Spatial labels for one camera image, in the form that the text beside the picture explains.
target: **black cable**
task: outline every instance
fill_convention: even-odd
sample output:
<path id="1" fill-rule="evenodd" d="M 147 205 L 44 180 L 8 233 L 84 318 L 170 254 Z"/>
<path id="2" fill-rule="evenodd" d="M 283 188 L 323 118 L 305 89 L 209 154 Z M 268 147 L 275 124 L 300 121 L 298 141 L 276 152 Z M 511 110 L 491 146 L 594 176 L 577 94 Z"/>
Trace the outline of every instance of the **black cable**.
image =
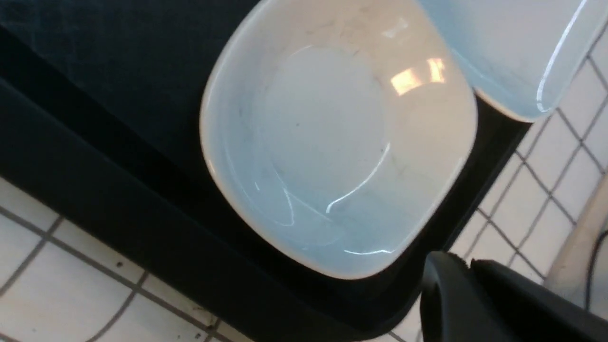
<path id="1" fill-rule="evenodd" d="M 591 284 L 593 281 L 593 272 L 595 271 L 595 264 L 598 261 L 599 249 L 602 247 L 602 243 L 606 236 L 608 236 L 608 230 L 603 231 L 598 236 L 593 245 L 593 251 L 591 252 L 591 260 L 589 261 L 589 267 L 587 268 L 587 282 L 585 283 L 585 311 L 591 310 Z"/>

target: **white tile floor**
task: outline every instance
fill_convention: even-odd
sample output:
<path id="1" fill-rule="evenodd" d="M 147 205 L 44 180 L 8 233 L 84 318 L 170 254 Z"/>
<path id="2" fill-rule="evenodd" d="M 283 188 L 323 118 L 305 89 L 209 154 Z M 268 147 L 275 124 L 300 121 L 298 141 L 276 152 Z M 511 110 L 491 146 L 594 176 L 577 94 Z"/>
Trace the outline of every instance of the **white tile floor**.
<path id="1" fill-rule="evenodd" d="M 608 33 L 533 125 L 452 247 L 542 283 L 608 166 Z M 0 178 L 0 342 L 247 342 Z M 421 341 L 418 303 L 376 342 Z"/>

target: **black tray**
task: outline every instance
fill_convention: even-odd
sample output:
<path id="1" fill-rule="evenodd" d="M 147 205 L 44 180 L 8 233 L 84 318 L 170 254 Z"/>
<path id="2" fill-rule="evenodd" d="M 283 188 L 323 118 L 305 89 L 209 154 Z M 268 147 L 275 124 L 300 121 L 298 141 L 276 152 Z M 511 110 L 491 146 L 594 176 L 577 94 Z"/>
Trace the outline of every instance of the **black tray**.
<path id="1" fill-rule="evenodd" d="M 529 125 L 478 100 L 471 157 L 403 255 L 358 281 L 313 272 L 249 229 L 202 161 L 205 81 L 255 3 L 0 0 L 0 174 L 257 342 L 374 338 Z"/>

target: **bowl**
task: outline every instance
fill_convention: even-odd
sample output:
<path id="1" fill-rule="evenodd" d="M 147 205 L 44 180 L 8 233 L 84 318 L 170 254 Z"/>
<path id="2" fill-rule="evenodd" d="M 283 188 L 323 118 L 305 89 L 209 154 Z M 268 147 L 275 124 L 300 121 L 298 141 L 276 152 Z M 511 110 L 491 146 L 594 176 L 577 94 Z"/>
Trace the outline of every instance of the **bowl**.
<path id="1" fill-rule="evenodd" d="M 201 106 L 210 173 L 262 238 L 340 279 L 389 266 L 471 151 L 472 89 L 413 0 L 262 0 Z"/>
<path id="2" fill-rule="evenodd" d="M 516 120 L 559 104 L 608 19 L 605 0 L 420 0 L 477 94 Z"/>

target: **black plastic object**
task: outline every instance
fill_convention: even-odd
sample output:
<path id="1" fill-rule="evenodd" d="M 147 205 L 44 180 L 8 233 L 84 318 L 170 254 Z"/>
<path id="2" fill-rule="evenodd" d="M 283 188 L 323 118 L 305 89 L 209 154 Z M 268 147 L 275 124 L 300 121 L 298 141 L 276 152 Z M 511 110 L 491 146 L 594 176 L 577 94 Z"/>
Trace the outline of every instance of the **black plastic object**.
<path id="1" fill-rule="evenodd" d="M 608 322 L 491 260 L 432 252 L 420 302 L 425 342 L 607 342 Z"/>
<path id="2" fill-rule="evenodd" d="M 0 175 L 257 342 L 367 340 L 416 300 L 529 124 L 478 99 L 475 146 L 385 271 L 313 272 L 268 245 L 210 179 L 204 85 L 257 0 L 0 0 Z"/>

